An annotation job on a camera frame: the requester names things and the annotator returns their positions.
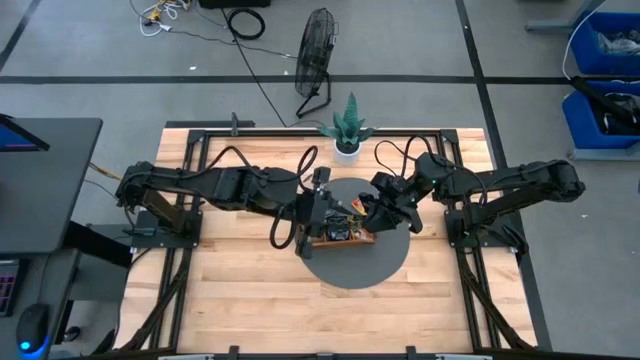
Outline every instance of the potted plant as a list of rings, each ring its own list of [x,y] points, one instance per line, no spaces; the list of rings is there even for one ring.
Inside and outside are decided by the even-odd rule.
[[[333,113],[334,128],[318,127],[323,135],[334,139],[334,159],[339,164],[351,165],[358,160],[362,150],[361,143],[373,134],[373,128],[361,129],[364,121],[364,119],[358,119],[358,103],[351,93],[344,116],[340,116],[337,112]]]

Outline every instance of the blue storage bin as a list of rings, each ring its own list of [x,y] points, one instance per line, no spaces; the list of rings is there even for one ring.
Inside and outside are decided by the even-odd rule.
[[[617,92],[640,95],[640,84],[590,81],[589,85],[604,94]],[[626,149],[640,141],[637,135],[605,135],[600,132],[589,100],[577,91],[564,100],[562,109],[577,149]]]
[[[578,68],[584,74],[640,75],[640,55],[606,54],[596,31],[603,34],[640,31],[640,14],[595,13],[580,26],[571,41]]]

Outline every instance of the wooden table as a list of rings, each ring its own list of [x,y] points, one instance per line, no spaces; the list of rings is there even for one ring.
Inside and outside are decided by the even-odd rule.
[[[158,166],[182,166],[188,132],[164,130]],[[482,129],[458,129],[458,136],[465,166],[474,171],[493,167]],[[208,159],[235,145],[254,165],[295,171],[302,153],[317,145],[314,167],[331,167],[332,179],[368,180],[384,170],[373,157],[379,140],[363,144],[355,167],[334,163],[333,143],[324,137],[215,138]],[[400,147],[406,142],[406,138],[389,140]],[[416,141],[411,155],[424,151],[424,144]],[[393,147],[381,145],[379,154],[385,164],[399,170],[401,155]],[[231,153],[219,163],[237,165],[241,163]],[[209,204],[202,210],[204,224],[189,273],[179,352],[226,353],[230,345],[239,345],[243,353],[403,353],[407,345],[427,353],[472,350],[456,257],[444,226],[445,208],[430,197],[419,204],[424,229],[412,235],[403,266],[383,283],[361,290],[322,283],[294,255],[293,246],[273,249],[268,241],[273,219],[223,212]],[[286,237],[287,231],[288,226],[281,226],[278,238]],[[535,344],[515,256],[506,248],[485,248],[483,254],[495,304],[520,336]],[[163,260],[164,250],[153,250],[131,271],[117,345],[131,338],[154,306]],[[483,344],[488,345],[477,301],[476,311]],[[167,333],[163,331],[165,341]]]

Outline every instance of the monitor screen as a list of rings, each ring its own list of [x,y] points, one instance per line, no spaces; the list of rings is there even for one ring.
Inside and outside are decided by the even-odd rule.
[[[21,128],[11,117],[0,114],[0,151],[48,150],[49,145]]]

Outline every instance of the concrete floor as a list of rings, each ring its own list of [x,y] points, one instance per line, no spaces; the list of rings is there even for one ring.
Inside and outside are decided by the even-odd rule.
[[[0,49],[31,0],[0,2]],[[142,10],[151,0],[134,0]],[[527,19],[568,16],[580,1],[467,0],[485,76],[562,75],[566,35],[528,34]],[[610,0],[605,10],[638,12],[637,0]],[[252,46],[296,54],[308,14],[326,6],[340,23],[329,71],[335,75],[473,76],[453,0],[274,0],[260,9],[267,31]],[[203,10],[222,21],[218,11]],[[230,40],[226,30],[195,12],[169,24]],[[253,26],[250,20],[238,27]],[[295,72],[295,62],[247,51],[259,75]],[[576,73],[572,57],[569,72]],[[249,75],[235,47],[183,35],[144,38],[126,0],[42,0],[0,71],[0,112],[17,117],[99,117],[104,127],[94,162],[122,173],[153,160],[169,120],[228,120],[236,112],[257,126],[280,126],[253,83],[243,84],[2,84],[6,76]],[[265,84],[284,121],[293,123],[301,99],[292,84]],[[373,126],[485,127],[474,84],[357,83],[333,86],[334,101],[312,118],[329,122],[350,91]],[[572,147],[562,85],[489,85],[510,165],[564,158]],[[587,192],[571,204],[540,204],[522,212],[541,301],[556,351],[640,356],[640,243],[637,222],[640,165],[575,164]],[[115,190],[115,183],[88,178]],[[74,220],[122,223],[113,199],[83,187]],[[86,307],[72,322],[87,324]],[[96,306],[105,319],[87,332],[87,353],[113,327],[115,306]]]

